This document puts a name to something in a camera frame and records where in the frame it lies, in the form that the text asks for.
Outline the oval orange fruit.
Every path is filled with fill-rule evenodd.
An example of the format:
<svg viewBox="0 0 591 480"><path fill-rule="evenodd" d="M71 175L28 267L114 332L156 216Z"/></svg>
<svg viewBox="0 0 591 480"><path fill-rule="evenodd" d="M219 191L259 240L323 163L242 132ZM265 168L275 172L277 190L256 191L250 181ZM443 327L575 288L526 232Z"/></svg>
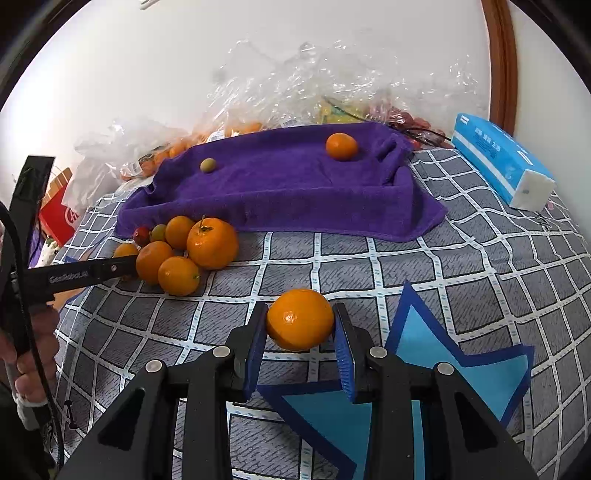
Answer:
<svg viewBox="0 0 591 480"><path fill-rule="evenodd" d="M112 257L113 258L121 258L127 256L137 256L138 255L138 248L134 243L122 243L116 247L114 250Z"/></svg>

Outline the orange with green stem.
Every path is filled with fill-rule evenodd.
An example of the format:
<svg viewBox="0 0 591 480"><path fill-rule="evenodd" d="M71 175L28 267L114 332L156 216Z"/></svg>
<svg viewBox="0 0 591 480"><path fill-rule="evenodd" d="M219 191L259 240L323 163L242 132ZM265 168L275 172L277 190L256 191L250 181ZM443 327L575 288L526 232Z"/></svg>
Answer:
<svg viewBox="0 0 591 480"><path fill-rule="evenodd" d="M228 222L203 217L186 239L188 257L205 270L221 270L238 257L238 233Z"/></svg>

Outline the blue tissue pack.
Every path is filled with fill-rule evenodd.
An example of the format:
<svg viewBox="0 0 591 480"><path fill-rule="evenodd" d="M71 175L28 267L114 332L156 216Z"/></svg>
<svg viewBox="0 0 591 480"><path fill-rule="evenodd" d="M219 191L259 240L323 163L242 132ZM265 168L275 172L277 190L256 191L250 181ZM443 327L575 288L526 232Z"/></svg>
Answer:
<svg viewBox="0 0 591 480"><path fill-rule="evenodd" d="M511 208L541 212L555 190L551 172L511 135L484 118L460 113L452 143Z"/></svg>

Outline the brown wooden frame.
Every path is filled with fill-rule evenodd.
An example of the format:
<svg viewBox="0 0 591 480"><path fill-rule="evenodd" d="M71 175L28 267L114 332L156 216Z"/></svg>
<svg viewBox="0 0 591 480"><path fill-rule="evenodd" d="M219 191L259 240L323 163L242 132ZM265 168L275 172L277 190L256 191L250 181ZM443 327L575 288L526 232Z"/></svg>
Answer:
<svg viewBox="0 0 591 480"><path fill-rule="evenodd" d="M491 69L489 120L513 135L518 103L518 56L513 22L505 0L482 0Z"/></svg>

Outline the red box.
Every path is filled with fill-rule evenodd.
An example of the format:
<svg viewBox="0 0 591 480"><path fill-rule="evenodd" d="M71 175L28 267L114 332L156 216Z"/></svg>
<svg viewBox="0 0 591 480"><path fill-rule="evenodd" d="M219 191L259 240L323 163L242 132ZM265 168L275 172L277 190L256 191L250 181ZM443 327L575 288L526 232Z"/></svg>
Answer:
<svg viewBox="0 0 591 480"><path fill-rule="evenodd" d="M74 235L80 216L62 204L72 173L66 168L50 183L43 197L39 218L44 233L63 247Z"/></svg>

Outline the medium orange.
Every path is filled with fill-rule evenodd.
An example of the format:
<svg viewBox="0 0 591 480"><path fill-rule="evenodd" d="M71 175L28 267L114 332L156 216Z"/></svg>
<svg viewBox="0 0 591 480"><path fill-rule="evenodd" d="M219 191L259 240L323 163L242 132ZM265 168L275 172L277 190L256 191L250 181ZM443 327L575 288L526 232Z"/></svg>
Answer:
<svg viewBox="0 0 591 480"><path fill-rule="evenodd" d="M307 351L331 336L335 317L331 304L311 289L293 289L271 304L266 332L276 345L288 351Z"/></svg>

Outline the bagged mandarins plastic bag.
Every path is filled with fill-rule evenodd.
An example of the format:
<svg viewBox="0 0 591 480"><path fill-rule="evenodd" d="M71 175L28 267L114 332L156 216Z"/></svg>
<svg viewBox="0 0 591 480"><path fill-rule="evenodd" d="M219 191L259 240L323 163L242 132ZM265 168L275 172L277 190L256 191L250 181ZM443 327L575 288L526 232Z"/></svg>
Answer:
<svg viewBox="0 0 591 480"><path fill-rule="evenodd" d="M65 189L62 204L77 214L129 181L151 178L167 159L192 146L263 130L259 121L226 117L192 132L140 118L113 122L106 133L82 137L74 150L82 157Z"/></svg>

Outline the yellow-green round fruit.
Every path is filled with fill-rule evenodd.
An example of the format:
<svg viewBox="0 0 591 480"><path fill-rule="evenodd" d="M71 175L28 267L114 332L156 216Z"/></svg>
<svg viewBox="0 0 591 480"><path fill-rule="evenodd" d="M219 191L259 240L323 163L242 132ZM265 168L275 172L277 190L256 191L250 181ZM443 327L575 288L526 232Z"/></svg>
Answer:
<svg viewBox="0 0 591 480"><path fill-rule="evenodd" d="M158 224L154 226L149 232L149 241L165 241L166 240L166 225Z"/></svg>

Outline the purple towel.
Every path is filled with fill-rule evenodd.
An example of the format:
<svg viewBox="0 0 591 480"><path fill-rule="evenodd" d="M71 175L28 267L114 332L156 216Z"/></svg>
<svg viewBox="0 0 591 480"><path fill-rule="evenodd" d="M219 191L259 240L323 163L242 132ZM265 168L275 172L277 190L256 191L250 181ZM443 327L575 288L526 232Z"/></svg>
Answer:
<svg viewBox="0 0 591 480"><path fill-rule="evenodd" d="M356 139L359 153L332 159L334 133ZM375 122L266 130L193 146L165 160L150 185L119 208L115 233L177 215L214 217L243 232L321 232L408 242L446 217L446 207L415 179L409 141ZM199 164L214 158L217 168Z"/></svg>

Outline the yellow-orange small orange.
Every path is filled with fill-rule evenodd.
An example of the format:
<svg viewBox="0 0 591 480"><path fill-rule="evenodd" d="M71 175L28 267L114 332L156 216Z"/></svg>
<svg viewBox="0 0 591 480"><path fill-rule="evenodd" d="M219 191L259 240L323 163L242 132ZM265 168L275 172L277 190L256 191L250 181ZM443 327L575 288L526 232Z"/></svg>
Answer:
<svg viewBox="0 0 591 480"><path fill-rule="evenodd" d="M183 215L175 216L169 220L165 228L166 242L177 251L184 251L190 230L195 222Z"/></svg>

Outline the large round orange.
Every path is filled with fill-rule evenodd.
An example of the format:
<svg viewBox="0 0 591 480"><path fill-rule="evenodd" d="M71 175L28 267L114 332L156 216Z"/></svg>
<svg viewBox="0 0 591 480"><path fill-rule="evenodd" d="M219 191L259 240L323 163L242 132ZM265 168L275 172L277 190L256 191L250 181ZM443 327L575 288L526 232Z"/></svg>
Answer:
<svg viewBox="0 0 591 480"><path fill-rule="evenodd" d="M170 245L164 241L154 241L143 247L135 261L138 277L146 284L158 283L158 270L161 264L174 254Z"/></svg>

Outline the small green lime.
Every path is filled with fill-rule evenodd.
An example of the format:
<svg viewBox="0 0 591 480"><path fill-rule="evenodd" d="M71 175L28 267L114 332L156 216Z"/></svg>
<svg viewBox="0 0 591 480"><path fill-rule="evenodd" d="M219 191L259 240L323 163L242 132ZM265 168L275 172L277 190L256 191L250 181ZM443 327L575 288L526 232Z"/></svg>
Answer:
<svg viewBox="0 0 591 480"><path fill-rule="evenodd" d="M199 169L202 173L212 173L217 168L217 162L214 158L208 157L202 160L199 164Z"/></svg>

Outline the grey checkered blanket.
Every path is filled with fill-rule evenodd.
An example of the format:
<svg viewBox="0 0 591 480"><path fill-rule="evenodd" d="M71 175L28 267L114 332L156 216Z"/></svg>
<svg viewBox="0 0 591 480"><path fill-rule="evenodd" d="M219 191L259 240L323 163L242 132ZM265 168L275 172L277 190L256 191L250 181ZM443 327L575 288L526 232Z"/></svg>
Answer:
<svg viewBox="0 0 591 480"><path fill-rule="evenodd" d="M590 245L557 196L539 214L522 213L452 150L419 153L411 164L448 211L414 241L245 233L235 264L204 274L185 299L111 280L67 302L57 331L66 449L147 361L197 359L256 302L311 288L345 304L382 343L411 283L464 352L534 348L532 384L508 429L541 478L565 474L590 437Z"/></svg>

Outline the red cherry tomato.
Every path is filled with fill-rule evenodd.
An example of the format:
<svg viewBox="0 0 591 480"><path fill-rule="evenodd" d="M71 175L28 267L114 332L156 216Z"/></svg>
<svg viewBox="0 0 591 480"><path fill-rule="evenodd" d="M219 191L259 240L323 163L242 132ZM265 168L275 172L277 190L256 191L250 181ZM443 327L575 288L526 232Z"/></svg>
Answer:
<svg viewBox="0 0 591 480"><path fill-rule="evenodd" d="M150 229L145 226L138 227L133 232L133 241L140 248L150 243Z"/></svg>

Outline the clear crumpled plastic bag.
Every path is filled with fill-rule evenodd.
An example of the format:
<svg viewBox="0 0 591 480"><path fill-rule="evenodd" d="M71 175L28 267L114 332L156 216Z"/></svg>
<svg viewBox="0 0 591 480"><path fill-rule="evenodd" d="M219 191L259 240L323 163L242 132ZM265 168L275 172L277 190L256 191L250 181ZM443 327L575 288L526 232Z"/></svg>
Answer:
<svg viewBox="0 0 591 480"><path fill-rule="evenodd" d="M387 50L367 54L342 42L305 42L277 60L242 41L228 52L213 84L194 128L208 140L374 121L425 146L440 146L451 138L458 114L489 113L489 94L472 74L469 59L441 72L406 76Z"/></svg>

